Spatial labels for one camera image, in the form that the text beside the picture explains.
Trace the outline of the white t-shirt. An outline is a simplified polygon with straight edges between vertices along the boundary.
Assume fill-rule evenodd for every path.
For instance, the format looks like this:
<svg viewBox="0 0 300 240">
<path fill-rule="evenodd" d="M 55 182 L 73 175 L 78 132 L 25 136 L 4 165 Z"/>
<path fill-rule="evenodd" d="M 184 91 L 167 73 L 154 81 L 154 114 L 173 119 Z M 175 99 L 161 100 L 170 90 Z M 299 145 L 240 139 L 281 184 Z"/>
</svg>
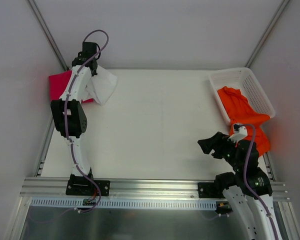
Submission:
<svg viewBox="0 0 300 240">
<path fill-rule="evenodd" d="M 87 83 L 82 102 L 93 102 L 103 106 L 112 96 L 118 84 L 118 77 L 101 66 L 97 67 L 97 75 Z"/>
</svg>

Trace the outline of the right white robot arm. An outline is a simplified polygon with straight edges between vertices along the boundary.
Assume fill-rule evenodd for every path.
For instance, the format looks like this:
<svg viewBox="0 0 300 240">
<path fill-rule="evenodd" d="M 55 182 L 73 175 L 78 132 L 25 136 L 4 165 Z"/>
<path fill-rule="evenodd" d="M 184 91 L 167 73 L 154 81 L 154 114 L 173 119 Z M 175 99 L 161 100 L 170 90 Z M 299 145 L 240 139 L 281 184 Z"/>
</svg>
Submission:
<svg viewBox="0 0 300 240">
<path fill-rule="evenodd" d="M 206 155 L 225 160 L 233 169 L 215 176 L 213 182 L 197 184 L 200 198 L 225 198 L 248 240 L 280 240 L 282 235 L 274 211 L 273 189 L 267 174 L 259 167 L 254 139 L 217 132 L 198 140 Z"/>
</svg>

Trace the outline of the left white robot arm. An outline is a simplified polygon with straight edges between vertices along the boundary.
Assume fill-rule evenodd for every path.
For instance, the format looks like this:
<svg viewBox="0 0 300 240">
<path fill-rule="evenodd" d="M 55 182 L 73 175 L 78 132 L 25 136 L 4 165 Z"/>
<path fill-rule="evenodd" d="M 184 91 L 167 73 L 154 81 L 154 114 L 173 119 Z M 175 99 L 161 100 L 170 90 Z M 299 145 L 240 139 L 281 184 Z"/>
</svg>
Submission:
<svg viewBox="0 0 300 240">
<path fill-rule="evenodd" d="M 68 196 L 94 198 L 98 193 L 92 168 L 82 146 L 88 127 L 82 101 L 88 82 L 97 74 L 96 55 L 100 49 L 97 43 L 82 43 L 82 51 L 72 61 L 71 75 L 64 92 L 59 99 L 50 103 L 55 129 L 64 137 L 72 160 L 72 172 L 66 188 Z"/>
</svg>

